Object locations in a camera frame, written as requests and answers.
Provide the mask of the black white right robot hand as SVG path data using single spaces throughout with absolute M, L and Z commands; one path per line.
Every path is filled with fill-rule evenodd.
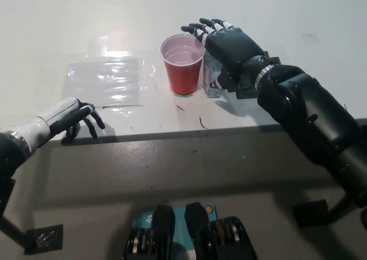
M 210 88 L 226 90 L 240 83 L 243 76 L 253 84 L 270 63 L 253 39 L 224 20 L 200 18 L 198 23 L 182 26 L 181 30 L 193 35 L 221 64 L 222 71 Z

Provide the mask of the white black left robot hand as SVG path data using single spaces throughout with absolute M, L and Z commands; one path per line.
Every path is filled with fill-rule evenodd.
M 88 117 L 92 117 L 100 129 L 106 128 L 93 104 L 77 98 L 66 98 L 37 116 L 30 124 L 15 127 L 8 133 L 23 142 L 30 154 L 34 154 L 36 149 L 62 132 L 66 132 L 63 143 L 70 144 L 80 131 L 81 121 L 87 125 L 92 138 L 97 138 L 95 127 Z

